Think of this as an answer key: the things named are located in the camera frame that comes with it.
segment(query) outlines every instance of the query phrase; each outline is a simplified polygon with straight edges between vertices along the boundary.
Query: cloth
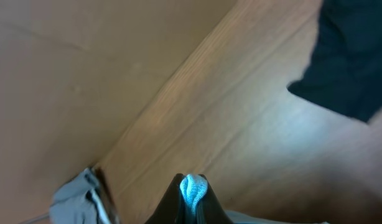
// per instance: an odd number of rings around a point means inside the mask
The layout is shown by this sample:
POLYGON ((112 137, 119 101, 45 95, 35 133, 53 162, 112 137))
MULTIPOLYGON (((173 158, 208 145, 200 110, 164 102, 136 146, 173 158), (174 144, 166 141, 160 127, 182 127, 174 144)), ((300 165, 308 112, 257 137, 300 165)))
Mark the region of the cloth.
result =
POLYGON ((194 224, 197 205, 208 192, 208 182, 200 175, 187 175, 180 183, 180 191, 185 203, 185 224, 194 224))
POLYGON ((98 196, 100 182, 90 169, 84 170, 53 196, 53 224, 111 224, 98 196))
POLYGON ((229 210, 227 210, 225 212, 226 212, 228 218, 230 218, 230 220, 234 224, 291 224, 291 223, 265 220, 262 218, 250 217, 249 215, 245 215, 245 214, 242 214, 239 212, 234 212, 234 211, 229 211, 229 210))
POLYGON ((310 65, 288 90, 368 122, 382 108, 382 0, 324 0, 310 65))

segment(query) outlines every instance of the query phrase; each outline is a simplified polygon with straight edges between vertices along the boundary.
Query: beige wall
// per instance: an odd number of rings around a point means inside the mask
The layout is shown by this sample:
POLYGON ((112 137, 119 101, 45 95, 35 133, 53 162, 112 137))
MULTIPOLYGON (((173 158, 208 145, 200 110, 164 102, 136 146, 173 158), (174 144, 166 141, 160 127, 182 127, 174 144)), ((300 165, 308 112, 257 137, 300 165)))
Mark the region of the beige wall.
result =
POLYGON ((47 211, 234 0, 0 0, 0 223, 47 211))

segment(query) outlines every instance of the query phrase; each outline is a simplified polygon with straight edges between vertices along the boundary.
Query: dark cloth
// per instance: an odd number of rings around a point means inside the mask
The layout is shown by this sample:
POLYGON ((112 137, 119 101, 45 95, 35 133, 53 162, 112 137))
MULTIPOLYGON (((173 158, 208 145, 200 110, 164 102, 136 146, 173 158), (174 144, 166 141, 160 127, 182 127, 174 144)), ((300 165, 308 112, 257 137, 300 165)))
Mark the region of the dark cloth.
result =
POLYGON ((324 0, 310 65, 288 90, 364 122, 382 108, 382 0, 324 0))

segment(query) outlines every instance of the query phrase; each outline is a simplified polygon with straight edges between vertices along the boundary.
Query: gray cloth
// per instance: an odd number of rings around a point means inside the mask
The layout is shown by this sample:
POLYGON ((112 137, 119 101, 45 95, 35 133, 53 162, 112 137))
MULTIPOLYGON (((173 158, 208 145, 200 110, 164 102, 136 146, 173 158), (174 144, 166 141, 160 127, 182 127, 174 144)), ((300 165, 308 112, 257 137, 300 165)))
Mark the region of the gray cloth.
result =
POLYGON ((291 223, 265 220, 262 218, 250 217, 249 215, 245 215, 245 214, 242 214, 239 212, 234 212, 234 211, 229 211, 229 210, 227 210, 225 212, 226 212, 228 218, 230 218, 230 220, 234 224, 291 224, 291 223))
POLYGON ((50 220, 53 224, 100 224, 100 199, 96 193, 98 179, 86 169, 53 196, 50 220))

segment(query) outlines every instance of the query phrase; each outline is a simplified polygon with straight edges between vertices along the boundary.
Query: blue fabric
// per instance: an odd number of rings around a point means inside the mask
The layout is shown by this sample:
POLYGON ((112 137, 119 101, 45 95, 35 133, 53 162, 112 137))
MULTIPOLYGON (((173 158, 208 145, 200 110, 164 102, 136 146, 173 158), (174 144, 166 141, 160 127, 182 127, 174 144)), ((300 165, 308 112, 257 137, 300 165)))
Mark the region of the blue fabric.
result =
POLYGON ((185 202, 185 224, 194 224, 197 205, 208 191, 208 182, 200 175, 187 175, 180 183, 181 194, 185 202))

